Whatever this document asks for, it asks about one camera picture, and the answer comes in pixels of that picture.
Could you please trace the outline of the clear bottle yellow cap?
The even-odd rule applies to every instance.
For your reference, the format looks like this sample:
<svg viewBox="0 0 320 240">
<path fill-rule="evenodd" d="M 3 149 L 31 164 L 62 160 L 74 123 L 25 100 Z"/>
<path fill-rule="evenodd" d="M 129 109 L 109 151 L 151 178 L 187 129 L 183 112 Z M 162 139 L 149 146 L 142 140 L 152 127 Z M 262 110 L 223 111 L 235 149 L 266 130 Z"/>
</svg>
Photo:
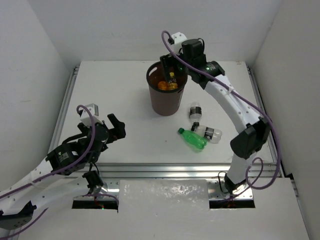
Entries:
<svg viewBox="0 0 320 240">
<path fill-rule="evenodd" d="M 170 72 L 169 76 L 170 76 L 170 80 L 168 82 L 167 87 L 168 87 L 168 90 L 172 91 L 178 88 L 178 83 L 177 83 L 174 72 Z"/>
</svg>

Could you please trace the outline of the orange juice bottle front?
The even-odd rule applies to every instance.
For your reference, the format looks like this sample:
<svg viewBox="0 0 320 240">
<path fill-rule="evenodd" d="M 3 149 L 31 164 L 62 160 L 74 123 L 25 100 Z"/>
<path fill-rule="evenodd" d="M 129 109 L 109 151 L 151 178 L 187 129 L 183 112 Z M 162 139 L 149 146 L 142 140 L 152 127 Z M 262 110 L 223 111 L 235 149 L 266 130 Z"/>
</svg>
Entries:
<svg viewBox="0 0 320 240">
<path fill-rule="evenodd" d="M 157 88 L 161 91 L 169 91 L 170 90 L 170 85 L 168 82 L 166 82 L 165 80 L 164 81 L 160 81 L 158 84 L 157 84 Z"/>
</svg>

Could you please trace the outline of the green plastic bottle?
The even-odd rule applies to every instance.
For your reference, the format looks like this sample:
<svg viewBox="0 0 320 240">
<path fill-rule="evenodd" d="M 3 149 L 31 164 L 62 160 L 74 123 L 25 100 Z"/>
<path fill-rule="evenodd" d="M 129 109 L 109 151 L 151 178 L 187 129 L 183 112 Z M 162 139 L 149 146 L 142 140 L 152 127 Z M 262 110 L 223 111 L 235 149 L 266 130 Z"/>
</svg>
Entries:
<svg viewBox="0 0 320 240">
<path fill-rule="evenodd" d="M 186 130 L 181 127 L 177 132 L 181 135 L 183 140 L 196 151 L 202 151 L 207 145 L 207 141 L 194 131 Z"/>
</svg>

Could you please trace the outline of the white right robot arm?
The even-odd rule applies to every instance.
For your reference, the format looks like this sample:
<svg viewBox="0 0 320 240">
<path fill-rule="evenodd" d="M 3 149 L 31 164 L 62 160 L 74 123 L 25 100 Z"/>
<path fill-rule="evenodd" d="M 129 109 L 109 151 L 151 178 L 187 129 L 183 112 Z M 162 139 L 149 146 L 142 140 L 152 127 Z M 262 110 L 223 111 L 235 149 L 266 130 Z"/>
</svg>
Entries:
<svg viewBox="0 0 320 240">
<path fill-rule="evenodd" d="M 187 39 L 178 32 L 164 41 L 169 54 L 160 58 L 164 76 L 169 79 L 169 69 L 187 74 L 204 91 L 212 96 L 232 121 L 237 136 L 230 141 L 233 151 L 229 170 L 224 176 L 224 187 L 232 194 L 248 180 L 249 166 L 257 160 L 257 152 L 266 143 L 271 125 L 266 116 L 234 90 L 225 70 L 217 61 L 207 61 L 204 41 Z"/>
</svg>

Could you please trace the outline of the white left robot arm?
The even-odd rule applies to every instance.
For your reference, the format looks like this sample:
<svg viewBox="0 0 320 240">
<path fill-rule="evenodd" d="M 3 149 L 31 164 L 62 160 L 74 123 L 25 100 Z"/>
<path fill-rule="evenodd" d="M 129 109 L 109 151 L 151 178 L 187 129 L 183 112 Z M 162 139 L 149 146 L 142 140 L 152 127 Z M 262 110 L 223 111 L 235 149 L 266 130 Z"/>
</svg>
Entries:
<svg viewBox="0 0 320 240">
<path fill-rule="evenodd" d="M 95 104 L 78 105 L 80 134 L 73 135 L 57 146 L 27 176 L 0 196 L 0 227 L 6 230 L 26 230 L 34 224 L 50 206 L 67 198 L 101 196 L 104 182 L 98 170 L 88 170 L 66 185 L 50 188 L 50 185 L 86 164 L 95 165 L 108 145 L 125 138 L 125 123 L 111 113 L 107 117 L 112 128 L 99 119 Z"/>
</svg>

